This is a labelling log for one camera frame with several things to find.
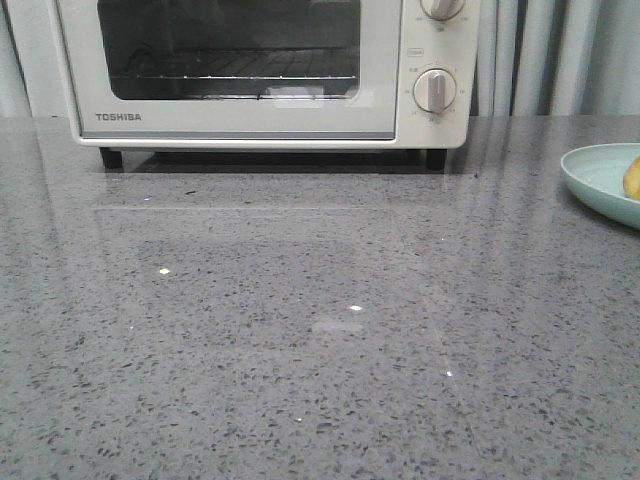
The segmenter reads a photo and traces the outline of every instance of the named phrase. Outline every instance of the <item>countertop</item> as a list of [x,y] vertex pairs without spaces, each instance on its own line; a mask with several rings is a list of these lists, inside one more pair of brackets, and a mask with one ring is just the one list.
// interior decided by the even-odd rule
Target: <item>countertop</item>
[[0,121],[0,478],[640,478],[640,232],[559,167],[614,142],[640,117],[105,173]]

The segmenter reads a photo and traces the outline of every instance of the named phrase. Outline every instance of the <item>curtain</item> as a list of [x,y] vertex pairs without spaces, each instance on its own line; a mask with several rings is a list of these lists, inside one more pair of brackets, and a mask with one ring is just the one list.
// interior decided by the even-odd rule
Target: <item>curtain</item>
[[5,5],[4,2],[0,2],[0,116],[29,115],[31,110],[5,15]]
[[474,113],[640,114],[638,19],[638,0],[483,0]]

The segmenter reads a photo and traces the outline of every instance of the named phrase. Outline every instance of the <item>toshiba logo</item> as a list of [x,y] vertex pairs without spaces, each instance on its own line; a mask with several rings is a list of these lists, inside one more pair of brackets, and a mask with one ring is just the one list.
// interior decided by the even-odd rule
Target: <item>toshiba logo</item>
[[101,122],[140,122],[142,115],[139,113],[96,113]]

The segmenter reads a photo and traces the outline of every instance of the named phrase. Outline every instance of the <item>oven window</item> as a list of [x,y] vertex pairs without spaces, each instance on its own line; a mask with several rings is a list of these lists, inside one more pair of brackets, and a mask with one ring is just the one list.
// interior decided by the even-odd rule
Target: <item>oven window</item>
[[344,99],[360,74],[360,0],[99,0],[123,100]]

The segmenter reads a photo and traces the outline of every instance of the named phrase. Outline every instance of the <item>oven foot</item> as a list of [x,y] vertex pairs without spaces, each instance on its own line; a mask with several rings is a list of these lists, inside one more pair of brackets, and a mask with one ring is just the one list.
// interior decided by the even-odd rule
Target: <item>oven foot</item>
[[100,147],[100,155],[102,156],[104,168],[122,168],[122,152],[116,152],[107,147]]
[[446,160],[446,148],[430,148],[427,150],[427,170],[444,170]]

